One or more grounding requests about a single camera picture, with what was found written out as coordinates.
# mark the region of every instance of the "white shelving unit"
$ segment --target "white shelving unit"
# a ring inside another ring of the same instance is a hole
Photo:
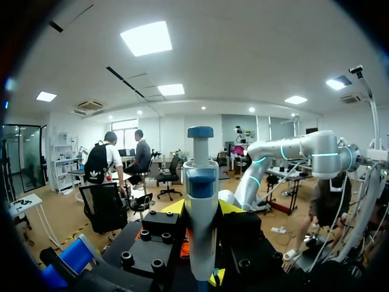
[[[57,168],[63,168],[64,165],[77,163],[78,158],[77,155],[77,139],[75,143],[67,143],[67,144],[58,144],[58,143],[50,143],[50,152],[51,152],[51,164],[52,164],[52,176],[55,180],[55,188],[58,190],[60,195],[63,194],[63,190],[72,186],[71,176],[67,172],[58,173]],[[60,154],[63,154],[65,159],[59,159]],[[75,184],[81,183],[81,181],[74,181]]]

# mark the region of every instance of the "black backpack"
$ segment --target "black backpack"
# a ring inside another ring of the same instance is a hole
[[[91,150],[88,160],[85,163],[85,177],[86,181],[93,184],[101,184],[105,179],[105,172],[108,169],[107,150],[106,146],[109,144],[96,143]]]

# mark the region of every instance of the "square ceiling light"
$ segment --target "square ceiling light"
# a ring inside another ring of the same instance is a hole
[[[135,57],[172,50],[165,21],[138,26],[120,36]]]
[[[335,79],[330,79],[326,81],[326,84],[335,90],[341,90],[342,88],[352,84],[350,80],[344,75],[339,76]]]
[[[43,100],[44,102],[51,102],[57,95],[41,91],[36,100]]]
[[[163,96],[178,96],[185,93],[182,84],[161,85],[158,89]]]
[[[292,96],[285,100],[287,103],[293,103],[294,105],[299,105],[300,103],[306,102],[307,99],[301,96]]]

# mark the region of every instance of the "shelf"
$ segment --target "shelf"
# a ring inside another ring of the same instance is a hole
[[[57,175],[57,177],[63,176],[63,175],[67,175],[67,172],[61,173],[60,175]]]
[[[81,181],[74,181],[74,184],[76,185],[76,184],[81,184]],[[56,186],[55,188],[57,189],[57,190],[63,190],[63,189],[67,189],[68,187],[71,187],[72,186],[72,183],[71,182],[69,182],[69,183],[67,183],[67,184],[65,184],[64,186],[62,186],[62,188],[59,188],[59,186]]]
[[[55,160],[52,162],[58,163],[58,162],[66,162],[66,161],[73,161],[73,160],[78,160],[78,158],[67,158],[67,159],[62,159],[62,160]]]
[[[56,145],[53,145],[54,147],[72,147],[73,144],[56,144]]]

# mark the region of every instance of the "person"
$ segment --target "person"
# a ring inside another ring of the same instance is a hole
[[[143,131],[135,131],[135,141],[138,142],[136,146],[135,160],[124,170],[125,173],[132,175],[129,182],[134,186],[134,189],[143,187],[142,179],[136,173],[148,172],[148,167],[151,160],[150,146],[143,138]]]
[[[338,213],[339,205],[342,200],[343,182],[345,180],[346,173],[339,173],[333,179],[320,179],[314,189],[313,198],[309,207],[308,216],[306,216],[298,230],[296,236],[296,242],[294,249],[291,249],[284,255],[285,260],[293,259],[300,253],[301,244],[304,237],[308,232],[309,226],[332,226],[335,216]],[[336,230],[334,241],[331,246],[335,246],[340,240],[345,227],[349,203],[351,200],[351,182],[347,177],[345,185],[345,195],[343,198],[342,206],[337,218],[337,222],[334,225],[338,227]]]
[[[117,176],[119,178],[120,192],[126,195],[123,181],[123,163],[120,157],[119,151],[116,148],[117,136],[114,132],[107,132],[104,136],[104,144],[107,152],[108,167],[114,166],[117,170]]]

